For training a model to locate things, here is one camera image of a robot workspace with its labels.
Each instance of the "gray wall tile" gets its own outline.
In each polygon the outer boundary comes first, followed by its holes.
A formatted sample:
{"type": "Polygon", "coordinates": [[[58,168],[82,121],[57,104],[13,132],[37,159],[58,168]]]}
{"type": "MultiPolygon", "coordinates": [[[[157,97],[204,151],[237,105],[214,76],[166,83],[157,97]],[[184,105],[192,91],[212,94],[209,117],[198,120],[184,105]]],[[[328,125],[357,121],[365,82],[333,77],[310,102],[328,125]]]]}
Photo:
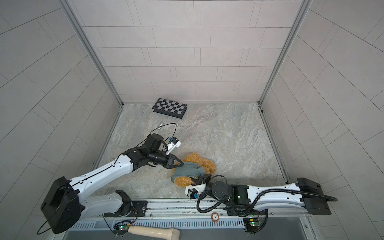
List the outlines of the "gray wall tile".
{"type": "Polygon", "coordinates": [[[341,124],[341,120],[307,79],[297,90],[295,98],[320,138],[341,124]]]}
{"type": "Polygon", "coordinates": [[[326,237],[346,237],[344,229],[341,225],[323,227],[326,237]]]}
{"type": "Polygon", "coordinates": [[[202,1],[201,26],[248,27],[254,5],[252,1],[202,1]]]}
{"type": "Polygon", "coordinates": [[[384,132],[379,133],[378,135],[368,139],[362,143],[362,147],[367,151],[372,160],[376,165],[384,171],[384,132]]]}
{"type": "Polygon", "coordinates": [[[194,26],[193,1],[135,1],[141,26],[194,26]]]}
{"type": "Polygon", "coordinates": [[[261,67],[224,67],[222,82],[255,82],[261,67]]]}
{"type": "Polygon", "coordinates": [[[256,82],[241,82],[237,93],[244,94],[262,94],[265,88],[265,83],[256,82]]]}
{"type": "Polygon", "coordinates": [[[334,178],[332,180],[329,180],[328,182],[323,183],[321,187],[323,188],[324,193],[327,193],[327,192],[339,189],[341,187],[345,187],[347,185],[348,185],[347,181],[345,180],[344,176],[341,175],[337,178],[334,178]]]}
{"type": "Polygon", "coordinates": [[[249,49],[245,65],[255,67],[273,67],[280,52],[280,48],[251,48],[249,49]]]}
{"type": "Polygon", "coordinates": [[[308,119],[305,119],[295,129],[295,133],[319,179],[319,183],[327,182],[341,175],[338,166],[308,119]]]}
{"type": "Polygon", "coordinates": [[[78,171],[81,162],[83,161],[86,151],[79,147],[76,143],[72,144],[70,149],[68,150],[67,155],[65,156],[64,160],[60,164],[59,168],[57,169],[55,175],[50,180],[48,186],[46,187],[43,195],[41,195],[40,200],[38,201],[38,204],[42,204],[45,196],[47,195],[50,187],[52,186],[52,183],[58,179],[59,177],[64,176],[66,179],[71,179],[73,177],[78,176],[76,172],[78,171]]]}
{"type": "Polygon", "coordinates": [[[349,239],[380,239],[364,208],[349,186],[342,187],[328,194],[338,199],[337,202],[332,202],[331,205],[349,239]],[[356,221],[361,222],[359,228],[356,228],[354,224],[356,221]]]}
{"type": "Polygon", "coordinates": [[[360,143],[384,130],[383,112],[331,65],[313,86],[360,143]]]}
{"type": "Polygon", "coordinates": [[[295,20],[301,2],[265,1],[257,19],[257,27],[290,28],[295,20]]]}
{"type": "Polygon", "coordinates": [[[71,70],[39,102],[39,105],[57,120],[62,120],[86,86],[74,70],[71,70]]]}
{"type": "Polygon", "coordinates": [[[44,15],[44,19],[62,43],[75,35],[71,24],[61,9],[44,15]]]}
{"type": "Polygon", "coordinates": [[[384,174],[350,132],[332,142],[327,149],[369,218],[382,220],[384,206],[380,202],[384,201],[384,196],[376,189],[382,186],[384,174]]]}
{"type": "Polygon", "coordinates": [[[101,26],[98,27],[107,48],[154,48],[152,28],[101,26]]]}
{"type": "Polygon", "coordinates": [[[9,228],[5,224],[0,225],[0,232],[5,239],[16,238],[52,176],[52,173],[29,164],[13,185],[0,203],[2,220],[14,226],[9,228]]]}
{"type": "Polygon", "coordinates": [[[279,70],[279,74],[291,91],[295,87],[299,78],[303,75],[288,56],[285,57],[279,70]]]}
{"type": "Polygon", "coordinates": [[[285,112],[276,120],[277,126],[279,127],[280,133],[283,136],[285,145],[291,155],[292,161],[303,154],[303,148],[300,145],[293,129],[288,122],[285,112]]]}
{"type": "Polygon", "coordinates": [[[300,177],[305,177],[314,182],[319,182],[316,173],[308,160],[297,166],[296,169],[300,177]]]}
{"type": "Polygon", "coordinates": [[[330,21],[312,11],[308,11],[297,35],[311,48],[317,50],[332,26],[333,23],[330,21]]]}
{"type": "Polygon", "coordinates": [[[106,66],[146,66],[141,48],[98,48],[106,66]]]}
{"type": "Polygon", "coordinates": [[[216,81],[217,67],[176,67],[179,82],[212,82],[216,81]]]}
{"type": "Polygon", "coordinates": [[[241,48],[202,48],[201,66],[239,66],[241,48]]]}
{"type": "Polygon", "coordinates": [[[106,48],[103,38],[96,26],[84,26],[83,30],[94,48],[106,48]]]}
{"type": "Polygon", "coordinates": [[[210,28],[162,27],[153,28],[151,34],[158,48],[209,48],[211,39],[210,28]]]}
{"type": "Polygon", "coordinates": [[[37,155],[32,159],[31,164],[33,164],[39,168],[42,168],[44,170],[47,170],[48,172],[51,172],[53,174],[59,168],[59,166],[57,166],[56,164],[53,164],[50,161],[47,161],[44,158],[39,157],[37,155]]]}
{"type": "Polygon", "coordinates": [[[88,79],[88,82],[92,82],[93,79],[97,76],[99,73],[97,69],[95,68],[91,58],[87,56],[84,58],[79,64],[78,67],[80,68],[81,72],[85,75],[85,77],[88,79]]]}
{"type": "Polygon", "coordinates": [[[193,48],[148,48],[153,66],[194,66],[193,48]]]}
{"type": "Polygon", "coordinates": [[[53,130],[54,127],[31,111],[0,142],[2,158],[12,159],[1,163],[0,195],[7,194],[53,130]]]}
{"type": "Polygon", "coordinates": [[[44,92],[23,73],[0,88],[0,139],[9,133],[44,95],[44,92]]]}
{"type": "Polygon", "coordinates": [[[82,113],[71,107],[37,154],[60,165],[85,122],[82,113]]]}
{"type": "Polygon", "coordinates": [[[39,2],[6,0],[0,3],[0,15],[14,28],[59,8],[58,2],[50,0],[39,2]]]}
{"type": "Polygon", "coordinates": [[[47,121],[49,124],[51,124],[53,127],[56,127],[59,124],[59,121],[54,118],[49,112],[44,110],[39,104],[36,104],[36,106],[32,109],[34,113],[39,115],[42,119],[47,121]]]}
{"type": "Polygon", "coordinates": [[[281,84],[279,90],[277,91],[276,97],[279,100],[279,103],[281,104],[281,107],[283,108],[289,123],[293,124],[303,112],[303,110],[284,82],[281,84]]]}
{"type": "Polygon", "coordinates": [[[0,73],[8,80],[56,47],[36,20],[1,34],[0,46],[0,73]]]}
{"type": "Polygon", "coordinates": [[[128,75],[126,67],[105,67],[110,80],[114,82],[135,82],[128,75]]]}
{"type": "Polygon", "coordinates": [[[93,166],[93,163],[95,162],[97,156],[100,153],[101,150],[101,144],[96,141],[96,139],[93,140],[91,147],[89,148],[87,154],[85,155],[79,170],[75,174],[76,176],[80,176],[83,174],[86,174],[91,170],[91,167],[93,166]]]}
{"type": "Polygon", "coordinates": [[[134,26],[126,1],[73,0],[84,26],[134,26]]]}
{"type": "Polygon", "coordinates": [[[265,28],[212,28],[211,48],[258,48],[265,28]]]}
{"type": "Polygon", "coordinates": [[[327,62],[317,52],[297,36],[288,56],[311,83],[327,65],[327,62]]]}
{"type": "Polygon", "coordinates": [[[384,53],[344,29],[339,29],[322,56],[367,98],[384,89],[384,53]]]}
{"type": "Polygon", "coordinates": [[[337,138],[342,136],[347,131],[348,131],[348,128],[344,125],[344,123],[341,123],[339,126],[337,126],[334,130],[328,133],[321,140],[323,141],[325,146],[328,146],[331,142],[335,141],[337,138]]]}
{"type": "Polygon", "coordinates": [[[80,95],[78,102],[87,110],[88,113],[92,113],[93,109],[96,107],[106,90],[107,85],[101,76],[98,75],[80,95]]]}
{"type": "Polygon", "coordinates": [[[131,67],[136,82],[172,82],[169,67],[131,67]]]}
{"type": "Polygon", "coordinates": [[[368,6],[360,1],[332,0],[326,1],[319,14],[364,39],[383,16],[383,8],[380,0],[370,0],[368,6]]]}
{"type": "Polygon", "coordinates": [[[265,28],[261,48],[282,48],[291,28],[265,28]]]}
{"type": "Polygon", "coordinates": [[[92,141],[96,136],[96,133],[98,132],[106,114],[107,113],[101,107],[100,103],[98,103],[89,116],[84,127],[81,129],[79,138],[89,146],[92,144],[92,141]]]}
{"type": "Polygon", "coordinates": [[[81,59],[73,43],[67,40],[32,64],[24,73],[48,93],[81,59]]]}

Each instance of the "teddy bear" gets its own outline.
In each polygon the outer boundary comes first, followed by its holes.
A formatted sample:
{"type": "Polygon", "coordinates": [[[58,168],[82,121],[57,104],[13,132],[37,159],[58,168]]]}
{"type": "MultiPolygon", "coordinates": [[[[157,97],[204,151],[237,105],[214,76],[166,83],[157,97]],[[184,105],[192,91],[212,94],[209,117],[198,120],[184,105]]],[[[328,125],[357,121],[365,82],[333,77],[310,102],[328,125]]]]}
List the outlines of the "teddy bear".
{"type": "Polygon", "coordinates": [[[171,181],[179,187],[185,188],[191,185],[193,183],[191,177],[202,177],[204,174],[216,172],[216,165],[196,152],[186,155],[183,162],[182,167],[172,169],[171,181]]]}

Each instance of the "wire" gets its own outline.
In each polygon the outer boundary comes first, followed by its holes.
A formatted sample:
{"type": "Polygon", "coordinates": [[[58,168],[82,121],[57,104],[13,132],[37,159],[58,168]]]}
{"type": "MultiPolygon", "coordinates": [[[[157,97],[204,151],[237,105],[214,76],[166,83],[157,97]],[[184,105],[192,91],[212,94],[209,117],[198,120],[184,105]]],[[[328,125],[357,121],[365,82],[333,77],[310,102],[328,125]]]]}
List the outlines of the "wire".
{"type": "Polygon", "coordinates": [[[47,221],[45,221],[42,225],[41,225],[41,227],[39,228],[39,230],[37,230],[37,235],[40,235],[40,234],[43,234],[43,233],[45,233],[46,231],[48,231],[48,230],[50,230],[51,228],[48,228],[47,230],[45,230],[45,231],[43,231],[43,232],[41,232],[41,233],[39,233],[39,231],[40,231],[40,229],[55,215],[55,213],[57,212],[57,210],[59,209],[59,207],[60,207],[60,205],[61,205],[61,203],[63,202],[63,199],[64,199],[64,195],[65,194],[67,194],[68,193],[68,190],[69,190],[69,188],[67,188],[66,190],[65,190],[65,192],[64,192],[64,194],[63,194],[63,197],[61,198],[61,201],[60,201],[60,203],[59,203],[59,205],[58,205],[58,207],[56,208],[56,210],[53,212],[53,214],[52,214],[52,216],[50,216],[48,219],[47,219],[47,221]]]}
{"type": "Polygon", "coordinates": [[[150,134],[151,134],[153,131],[155,131],[156,129],[159,129],[159,128],[161,128],[161,127],[164,127],[164,126],[167,126],[167,125],[171,125],[171,124],[175,124],[175,132],[176,132],[177,123],[173,122],[173,123],[167,123],[167,124],[161,125],[160,127],[157,127],[157,128],[155,128],[155,129],[153,129],[148,135],[150,135],[150,134]]]}
{"type": "Polygon", "coordinates": [[[111,230],[111,232],[113,233],[113,235],[115,235],[115,233],[112,231],[111,227],[110,227],[109,224],[107,223],[107,220],[105,220],[104,214],[101,214],[101,216],[103,216],[104,221],[105,221],[105,223],[107,224],[109,230],[111,230]]]}
{"type": "Polygon", "coordinates": [[[133,221],[132,221],[132,224],[134,223],[134,222],[136,222],[136,220],[137,220],[137,218],[139,217],[139,212],[137,211],[137,209],[136,208],[132,208],[132,211],[133,211],[133,209],[134,210],[136,210],[136,219],[135,219],[135,212],[133,212],[133,221]]]}

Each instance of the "marble floor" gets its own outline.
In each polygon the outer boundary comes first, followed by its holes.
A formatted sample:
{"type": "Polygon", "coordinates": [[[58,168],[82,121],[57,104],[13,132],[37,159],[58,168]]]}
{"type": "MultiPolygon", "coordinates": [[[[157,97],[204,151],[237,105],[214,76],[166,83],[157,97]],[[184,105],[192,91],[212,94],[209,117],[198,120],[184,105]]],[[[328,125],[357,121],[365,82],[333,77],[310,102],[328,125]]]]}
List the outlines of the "marble floor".
{"type": "MultiPolygon", "coordinates": [[[[172,151],[179,159],[197,152],[215,162],[216,174],[229,184],[273,186],[284,184],[281,170],[261,120],[257,104],[188,104],[183,119],[154,113],[152,104],[124,106],[100,166],[144,140],[161,122],[177,122],[175,137],[181,146],[172,151]]],[[[156,130],[166,139],[174,127],[156,130]]],[[[124,190],[131,198],[184,198],[184,189],[171,182],[172,172],[162,166],[144,166],[124,175],[94,195],[124,190]]]]}

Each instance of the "black cable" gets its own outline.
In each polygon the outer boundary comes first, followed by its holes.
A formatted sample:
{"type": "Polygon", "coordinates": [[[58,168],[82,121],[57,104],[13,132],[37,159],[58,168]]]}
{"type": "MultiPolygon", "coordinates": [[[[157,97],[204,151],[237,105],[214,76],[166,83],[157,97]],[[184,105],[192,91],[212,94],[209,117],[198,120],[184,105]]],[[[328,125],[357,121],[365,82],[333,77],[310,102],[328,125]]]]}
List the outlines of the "black cable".
{"type": "Polygon", "coordinates": [[[107,224],[109,230],[111,230],[111,232],[113,233],[113,235],[115,235],[115,233],[112,231],[111,227],[110,227],[109,224],[107,223],[107,220],[105,220],[104,214],[101,214],[101,216],[103,216],[104,221],[105,221],[105,223],[107,224]]]}
{"type": "Polygon", "coordinates": [[[207,208],[207,209],[201,209],[200,208],[200,201],[203,200],[209,193],[211,193],[212,190],[208,190],[208,191],[205,191],[203,193],[201,193],[199,195],[199,197],[197,198],[197,203],[196,203],[196,208],[197,208],[197,211],[202,213],[202,214],[205,214],[207,212],[210,212],[212,210],[214,210],[215,208],[217,208],[220,204],[222,204],[224,201],[226,201],[227,199],[229,199],[229,196],[224,196],[222,197],[217,203],[215,203],[213,206],[207,208]]]}
{"type": "Polygon", "coordinates": [[[237,213],[244,214],[244,213],[249,212],[250,210],[252,210],[255,207],[256,202],[261,198],[262,195],[270,193],[270,192],[286,192],[286,193],[291,193],[291,194],[301,194],[301,195],[310,196],[310,197],[319,197],[319,198],[326,199],[326,201],[328,201],[328,202],[336,202],[337,201],[337,198],[332,197],[332,196],[328,196],[328,195],[323,195],[323,194],[318,194],[318,193],[313,193],[313,192],[302,192],[302,191],[297,191],[297,190],[274,188],[274,189],[267,189],[267,190],[261,191],[256,196],[256,198],[253,200],[252,204],[247,209],[245,209],[243,211],[239,211],[237,213]]]}
{"type": "Polygon", "coordinates": [[[59,209],[59,207],[60,207],[60,205],[61,205],[61,203],[63,202],[63,199],[64,199],[64,195],[65,194],[67,194],[68,193],[68,190],[69,190],[69,188],[67,188],[66,190],[65,190],[65,192],[64,192],[64,194],[63,194],[63,198],[61,199],[61,201],[60,201],[60,203],[59,203],[59,205],[58,205],[58,207],[56,208],[56,210],[53,212],[53,214],[52,214],[52,216],[50,216],[48,219],[47,219],[47,221],[45,221],[42,225],[41,225],[41,227],[39,228],[39,230],[37,230],[37,235],[40,235],[40,234],[43,234],[43,233],[45,233],[46,231],[48,231],[48,230],[50,230],[51,228],[48,228],[47,230],[45,230],[45,231],[43,231],[43,232],[41,232],[41,233],[39,233],[39,231],[40,231],[40,229],[55,215],[55,213],[57,212],[57,210],[59,209]]]}

